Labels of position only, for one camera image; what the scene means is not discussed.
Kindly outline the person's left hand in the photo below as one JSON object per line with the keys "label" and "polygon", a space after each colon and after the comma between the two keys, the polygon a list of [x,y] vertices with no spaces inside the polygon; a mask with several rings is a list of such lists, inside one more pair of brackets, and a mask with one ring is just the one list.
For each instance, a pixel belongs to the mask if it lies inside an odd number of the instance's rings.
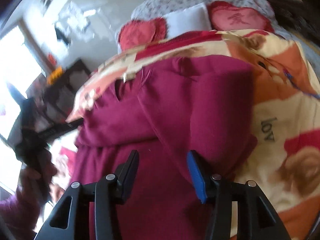
{"label": "person's left hand", "polygon": [[44,149],[36,157],[38,167],[23,164],[20,171],[20,193],[22,197],[33,205],[43,206],[51,200],[50,184],[57,174],[52,163],[52,154]]}

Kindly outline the left forearm magenta sleeve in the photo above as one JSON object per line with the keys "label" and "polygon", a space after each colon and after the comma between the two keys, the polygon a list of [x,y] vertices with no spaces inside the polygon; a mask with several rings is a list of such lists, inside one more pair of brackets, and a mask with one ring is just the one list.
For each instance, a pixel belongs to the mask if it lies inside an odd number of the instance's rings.
{"label": "left forearm magenta sleeve", "polygon": [[34,239],[40,205],[31,186],[34,176],[20,175],[16,193],[1,201],[1,218],[15,239]]}

